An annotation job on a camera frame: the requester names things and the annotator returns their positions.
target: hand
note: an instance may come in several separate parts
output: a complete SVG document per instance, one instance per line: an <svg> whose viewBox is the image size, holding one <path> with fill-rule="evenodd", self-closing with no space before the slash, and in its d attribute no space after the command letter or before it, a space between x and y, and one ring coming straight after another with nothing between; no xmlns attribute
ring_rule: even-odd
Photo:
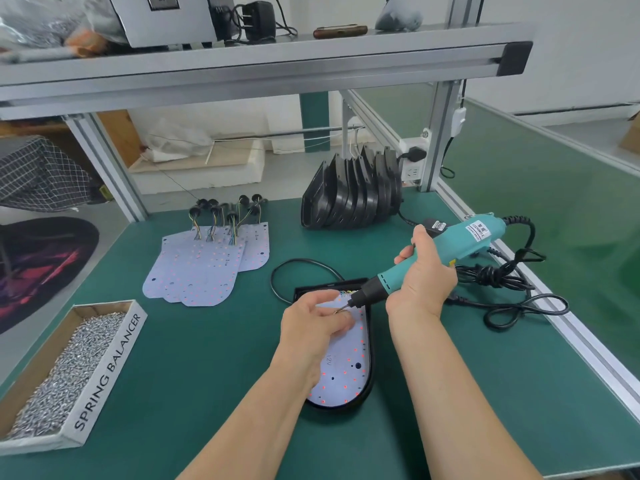
<svg viewBox="0 0 640 480"><path fill-rule="evenodd" d="M329 340L355 323L347 311L334 314L336 308L316 306L336 299L339 294L337 290L311 291L282 315L280 344L271 365L293 367L306 382L307 393L320 380L320 362L329 348Z"/></svg>
<svg viewBox="0 0 640 480"><path fill-rule="evenodd" d="M423 225L413 229L413 238L418 259L404 276L400 290L387 298L389 320L397 316L419 314L439 318L444 300L458 283L458 275L453 267L443 266L436 245ZM398 264L413 254L413 246L407 246L394 259Z"/></svg>

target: checkered fabric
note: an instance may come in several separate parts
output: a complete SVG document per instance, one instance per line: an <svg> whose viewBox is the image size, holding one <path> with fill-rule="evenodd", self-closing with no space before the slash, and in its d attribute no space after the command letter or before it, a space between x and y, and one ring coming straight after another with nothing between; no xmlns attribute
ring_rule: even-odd
<svg viewBox="0 0 640 480"><path fill-rule="evenodd" d="M0 138L0 205L57 212L89 201L89 175L50 140Z"/></svg>

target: teal electric screwdriver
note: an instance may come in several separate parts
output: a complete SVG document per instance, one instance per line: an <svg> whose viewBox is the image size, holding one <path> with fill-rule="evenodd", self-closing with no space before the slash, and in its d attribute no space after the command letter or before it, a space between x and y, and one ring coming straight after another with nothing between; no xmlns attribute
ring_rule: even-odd
<svg viewBox="0 0 640 480"><path fill-rule="evenodd" d="M436 221L433 229L442 230L445 226L446 224ZM460 224L446 227L444 232L437 235L433 241L440 261L446 266L451 266L459 259L487 249L491 241L500 239L504 235L506 229L504 220L492 214L479 214ZM360 290L351 295L349 302L341 310L349 306L361 308L387 299L391 293L400 289L404 275L417 258L417 252L414 252L410 258L364 283Z"/></svg>

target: stacked black plastic housings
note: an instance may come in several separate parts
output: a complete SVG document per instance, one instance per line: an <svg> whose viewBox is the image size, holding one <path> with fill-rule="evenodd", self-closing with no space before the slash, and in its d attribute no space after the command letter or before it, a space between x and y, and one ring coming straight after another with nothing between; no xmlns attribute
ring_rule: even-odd
<svg viewBox="0 0 640 480"><path fill-rule="evenodd" d="M320 165L302 195L300 222L307 229L356 229L397 214L400 202L396 152L364 146L358 158L336 155Z"/></svg>

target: cardboard box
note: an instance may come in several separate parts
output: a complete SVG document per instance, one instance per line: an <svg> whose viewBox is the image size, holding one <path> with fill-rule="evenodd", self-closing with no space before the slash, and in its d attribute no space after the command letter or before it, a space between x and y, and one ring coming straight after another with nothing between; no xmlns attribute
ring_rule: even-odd
<svg viewBox="0 0 640 480"><path fill-rule="evenodd" d="M631 128L620 142L620 148L629 150L630 152L640 155L640 113L634 116L631 122Z"/></svg>
<svg viewBox="0 0 640 480"><path fill-rule="evenodd" d="M17 414L49 375L78 325L88 318L114 312L125 312L126 315L60 431L47 436L4 440L11 431ZM135 300L76 305L71 308L0 400L0 456L82 446L98 419L146 318L147 314Z"/></svg>

